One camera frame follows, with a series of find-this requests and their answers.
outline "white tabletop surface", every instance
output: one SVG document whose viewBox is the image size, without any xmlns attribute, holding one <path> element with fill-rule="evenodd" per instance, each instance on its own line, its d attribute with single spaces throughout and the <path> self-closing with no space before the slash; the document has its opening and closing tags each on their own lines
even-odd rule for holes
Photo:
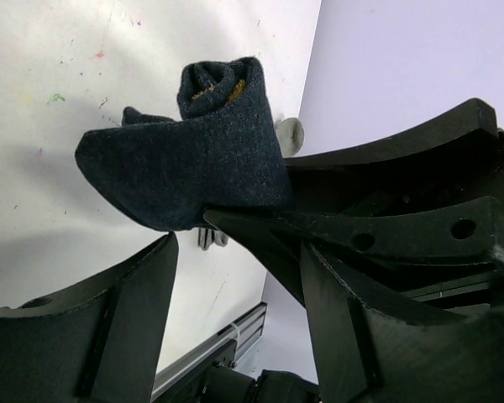
<svg viewBox="0 0 504 403">
<path fill-rule="evenodd" d="M 128 258 L 161 233 L 131 222 L 76 168 L 123 107 L 179 118 L 181 69 L 256 55 L 275 118 L 296 116 L 320 0 L 0 0 L 0 306 L 19 306 Z M 180 233 L 159 368 L 261 297 L 264 268 L 230 241 Z"/>
</svg>

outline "white wall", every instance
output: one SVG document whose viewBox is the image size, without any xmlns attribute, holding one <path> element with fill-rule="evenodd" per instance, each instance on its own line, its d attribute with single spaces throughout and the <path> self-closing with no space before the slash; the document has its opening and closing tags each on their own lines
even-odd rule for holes
<svg viewBox="0 0 504 403">
<path fill-rule="evenodd" d="M 256 55 L 275 116 L 301 104 L 320 0 L 0 0 L 0 306 L 116 264 L 161 234 L 117 212 L 76 168 L 124 107 L 178 118 L 184 65 Z M 265 269 L 230 242 L 180 233 L 160 366 L 260 301 Z"/>
<path fill-rule="evenodd" d="M 302 154 L 384 138 L 471 97 L 504 128 L 504 0 L 324 0 Z"/>
</svg>

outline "hole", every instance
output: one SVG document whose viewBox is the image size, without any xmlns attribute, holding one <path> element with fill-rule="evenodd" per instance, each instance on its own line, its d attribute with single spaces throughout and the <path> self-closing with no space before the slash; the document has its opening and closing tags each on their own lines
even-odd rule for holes
<svg viewBox="0 0 504 403">
<path fill-rule="evenodd" d="M 456 239 L 467 239 L 472 236 L 476 230 L 476 223 L 472 220 L 459 220 L 455 223 L 450 232 Z"/>
<path fill-rule="evenodd" d="M 45 306 L 49 305 L 52 302 L 51 298 L 47 298 L 45 296 L 42 296 L 41 298 L 36 298 L 32 301 L 26 302 L 24 305 L 21 306 L 22 309 L 24 308 L 36 308 L 38 306 Z"/>
<path fill-rule="evenodd" d="M 375 237 L 373 235 L 369 235 L 368 233 L 359 233 L 358 235 L 354 235 L 351 239 L 351 244 L 360 252 L 368 250 L 374 245 L 374 243 Z"/>
</svg>

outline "red paint mark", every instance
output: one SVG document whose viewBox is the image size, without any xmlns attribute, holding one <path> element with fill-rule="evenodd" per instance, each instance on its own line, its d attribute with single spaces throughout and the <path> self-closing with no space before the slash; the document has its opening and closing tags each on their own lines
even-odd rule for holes
<svg viewBox="0 0 504 403">
<path fill-rule="evenodd" d="M 104 99 L 101 102 L 101 105 L 99 105 L 99 109 L 101 109 L 104 106 L 104 104 L 107 102 L 108 102 L 108 97 L 104 97 Z"/>
</svg>

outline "dark blue fabric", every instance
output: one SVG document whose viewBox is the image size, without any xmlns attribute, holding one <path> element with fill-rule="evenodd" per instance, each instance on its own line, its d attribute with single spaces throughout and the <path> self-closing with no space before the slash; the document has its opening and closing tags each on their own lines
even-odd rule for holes
<svg viewBox="0 0 504 403">
<path fill-rule="evenodd" d="M 127 107 L 121 128 L 84 134 L 76 162 L 103 197 L 159 231 L 208 227 L 207 206 L 292 207 L 257 59 L 188 65 L 177 102 L 182 122 Z"/>
</svg>

